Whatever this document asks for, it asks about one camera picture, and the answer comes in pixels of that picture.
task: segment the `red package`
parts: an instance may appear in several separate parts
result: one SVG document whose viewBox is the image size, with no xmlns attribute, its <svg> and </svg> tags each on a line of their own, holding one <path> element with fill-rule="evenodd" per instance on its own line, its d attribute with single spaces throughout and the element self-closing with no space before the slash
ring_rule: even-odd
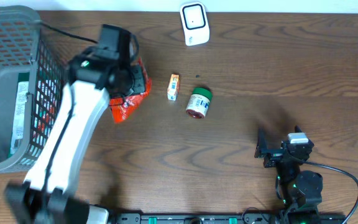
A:
<svg viewBox="0 0 358 224">
<path fill-rule="evenodd" d="M 140 105 L 146 96 L 149 95 L 152 89 L 152 80 L 147 75 L 146 69 L 143 65 L 142 59 L 139 58 L 139 65 L 142 67 L 143 76 L 146 82 L 146 91 L 139 95 L 125 97 L 125 102 L 122 103 L 122 98 L 115 98 L 110 100 L 110 109 L 115 123 L 125 121 Z"/>
</svg>

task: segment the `green lid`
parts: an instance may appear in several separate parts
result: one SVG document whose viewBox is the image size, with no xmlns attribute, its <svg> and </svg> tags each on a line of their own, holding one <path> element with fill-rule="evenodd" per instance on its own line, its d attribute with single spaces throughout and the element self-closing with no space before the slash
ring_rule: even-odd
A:
<svg viewBox="0 0 358 224">
<path fill-rule="evenodd" d="M 212 100 L 211 91 L 201 88 L 201 87 L 194 88 L 193 94 L 200 94 L 200 95 L 207 97 L 210 101 Z"/>
</svg>

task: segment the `wood grain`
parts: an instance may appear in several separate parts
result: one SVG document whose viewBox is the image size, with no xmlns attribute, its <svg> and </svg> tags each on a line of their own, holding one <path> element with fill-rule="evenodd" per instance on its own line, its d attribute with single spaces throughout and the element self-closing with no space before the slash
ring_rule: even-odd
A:
<svg viewBox="0 0 358 224">
<path fill-rule="evenodd" d="M 153 80 L 151 95 L 124 123 L 109 111 L 94 132 L 76 196 L 144 212 L 241 212 L 281 208 L 274 169 L 254 159 L 257 128 L 272 140 L 298 124 L 315 143 L 311 161 L 358 178 L 358 15 L 209 13 L 207 44 L 186 47 L 179 13 L 40 12 L 49 24 L 97 39 L 100 24 L 138 36 Z M 45 30 L 64 62 L 86 42 Z M 166 97 L 181 75 L 176 102 Z M 185 114 L 192 89 L 214 98 L 205 119 Z M 303 166 L 324 178 L 322 212 L 347 213 L 352 180 Z M 0 174 L 0 223 L 14 222 L 2 192 L 23 173 Z M 358 210 L 349 223 L 358 223 Z"/>
</svg>

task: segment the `wooden tabletop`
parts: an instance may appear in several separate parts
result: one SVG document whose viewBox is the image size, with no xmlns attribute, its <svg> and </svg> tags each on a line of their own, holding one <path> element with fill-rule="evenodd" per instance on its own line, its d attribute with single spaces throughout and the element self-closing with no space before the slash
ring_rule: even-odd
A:
<svg viewBox="0 0 358 224">
<path fill-rule="evenodd" d="M 275 169 L 254 158 L 257 128 L 275 144 L 298 124 L 314 142 L 310 161 L 358 178 L 358 15 L 209 13 L 208 43 L 187 47 L 179 13 L 40 12 L 49 24 L 97 39 L 101 24 L 136 34 L 152 91 L 124 123 L 100 119 L 76 196 L 143 212 L 242 212 L 282 208 Z M 64 62 L 88 43 L 46 32 Z M 181 75 L 167 100 L 170 75 Z M 185 113 L 191 91 L 208 86 L 205 119 Z M 355 183 L 324 178 L 321 212 L 352 208 Z M 14 222 L 2 192 L 24 173 L 0 174 L 0 223 Z M 358 223 L 358 209 L 349 223 Z"/>
</svg>

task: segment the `white label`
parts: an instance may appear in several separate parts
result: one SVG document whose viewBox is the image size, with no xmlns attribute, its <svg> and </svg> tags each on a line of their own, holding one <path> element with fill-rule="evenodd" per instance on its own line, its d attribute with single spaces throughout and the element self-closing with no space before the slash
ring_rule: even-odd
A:
<svg viewBox="0 0 358 224">
<path fill-rule="evenodd" d="M 24 111 L 25 103 L 27 102 L 27 92 L 29 90 L 29 82 L 19 82 L 17 84 L 17 94 L 16 94 L 16 105 L 15 105 L 15 115 L 13 118 L 13 129 L 12 129 L 12 139 L 11 139 L 11 155 L 15 154 L 17 149 L 23 140 L 23 131 L 24 131 Z"/>
<path fill-rule="evenodd" d="M 193 94 L 190 97 L 186 110 L 193 110 L 205 116 L 209 108 L 209 103 L 210 101 L 207 97 L 199 94 Z"/>
</svg>

